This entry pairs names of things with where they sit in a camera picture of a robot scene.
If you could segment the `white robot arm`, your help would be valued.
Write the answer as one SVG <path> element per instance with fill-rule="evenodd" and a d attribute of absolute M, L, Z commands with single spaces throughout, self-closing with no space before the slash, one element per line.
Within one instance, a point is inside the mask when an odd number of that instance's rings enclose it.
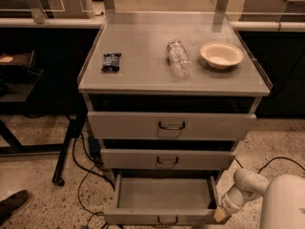
<path fill-rule="evenodd" d="M 295 175 L 269 181 L 259 173 L 238 169 L 234 185 L 221 198 L 213 217 L 223 222 L 258 198 L 263 198 L 260 229 L 305 229 L 305 179 Z"/>

